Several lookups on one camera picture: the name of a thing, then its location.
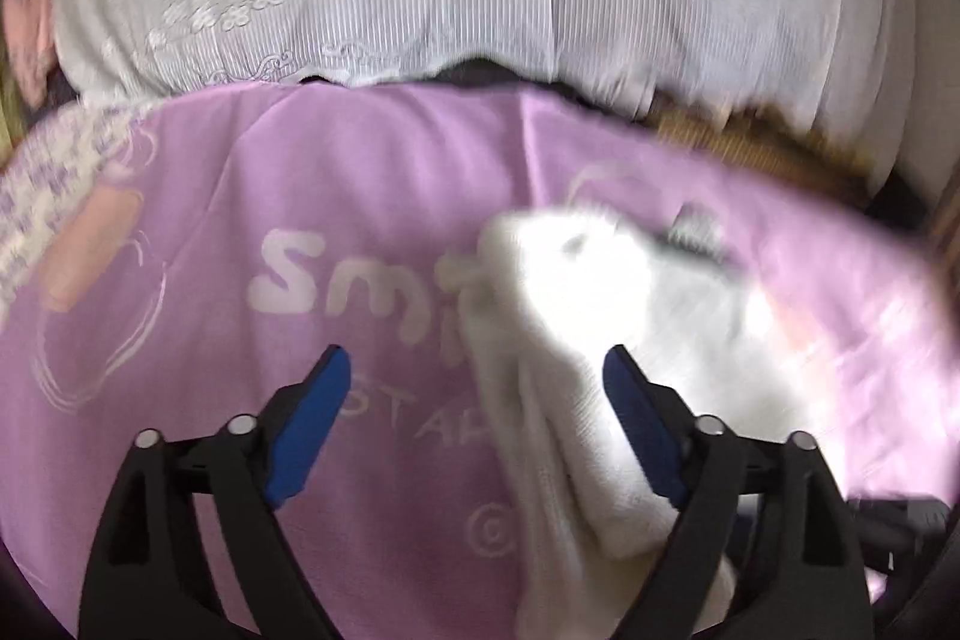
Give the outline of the purple smile print blanket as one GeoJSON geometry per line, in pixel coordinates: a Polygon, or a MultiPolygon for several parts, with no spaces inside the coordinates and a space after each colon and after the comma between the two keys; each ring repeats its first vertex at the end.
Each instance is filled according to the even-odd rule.
{"type": "Polygon", "coordinates": [[[317,596],[352,638],[511,637],[516,521],[451,280],[510,209],[602,206],[654,230],[708,209],[825,357],[853,491],[957,491],[958,346],[919,253],[545,92],[235,86],[117,136],[60,115],[3,213],[71,182],[82,201],[2,328],[3,544],[65,627],[132,438],[210,434],[338,344],[352,391],[280,515],[317,596]]]}

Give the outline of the pink floral pillow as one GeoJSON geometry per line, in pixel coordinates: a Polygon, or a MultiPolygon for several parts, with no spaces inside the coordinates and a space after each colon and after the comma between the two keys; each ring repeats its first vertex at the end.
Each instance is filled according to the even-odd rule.
{"type": "Polygon", "coordinates": [[[59,63],[52,7],[52,0],[2,0],[3,35],[11,73],[31,110],[46,102],[49,74],[59,63]]]}

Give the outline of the purple floral bed sheet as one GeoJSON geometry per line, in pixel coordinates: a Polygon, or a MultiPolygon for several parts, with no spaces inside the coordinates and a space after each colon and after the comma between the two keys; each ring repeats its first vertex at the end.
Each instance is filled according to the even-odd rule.
{"type": "Polygon", "coordinates": [[[2,320],[99,172],[155,107],[75,101],[26,136],[2,174],[2,320]]]}

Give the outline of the woven bamboo mat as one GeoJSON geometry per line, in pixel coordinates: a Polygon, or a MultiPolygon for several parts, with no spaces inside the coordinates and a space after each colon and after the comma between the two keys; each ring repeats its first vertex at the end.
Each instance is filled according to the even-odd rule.
{"type": "Polygon", "coordinates": [[[871,161],[856,148],[828,142],[817,127],[794,133],[776,106],[742,107],[716,120],[709,119],[703,107],[658,96],[640,124],[663,142],[820,197],[856,209],[871,201],[871,161]]]}

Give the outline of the white black-trimmed knit sweater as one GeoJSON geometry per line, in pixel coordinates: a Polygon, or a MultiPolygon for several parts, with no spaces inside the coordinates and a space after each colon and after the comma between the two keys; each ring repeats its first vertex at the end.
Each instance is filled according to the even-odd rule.
{"type": "Polygon", "coordinates": [[[658,562],[685,486],[651,385],[744,437],[809,432],[836,481],[848,476],[820,353],[704,209],[661,234],[603,209],[501,214],[457,305],[519,512],[521,637],[608,637],[658,562]]]}

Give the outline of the pile of clothes under lace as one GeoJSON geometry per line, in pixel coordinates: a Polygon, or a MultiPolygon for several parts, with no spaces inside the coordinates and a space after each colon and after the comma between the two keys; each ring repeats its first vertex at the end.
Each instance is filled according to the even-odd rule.
{"type": "Polygon", "coordinates": [[[578,106],[590,110],[608,113],[628,122],[642,122],[649,112],[649,104],[633,103],[617,106],[612,99],[592,99],[581,89],[567,85],[563,81],[531,80],[527,76],[512,71],[505,65],[488,58],[469,58],[457,64],[443,68],[436,73],[414,74],[413,76],[384,76],[366,83],[356,83],[357,88],[369,88],[382,85],[443,85],[459,89],[493,89],[505,86],[530,86],[545,89],[578,106]]]}

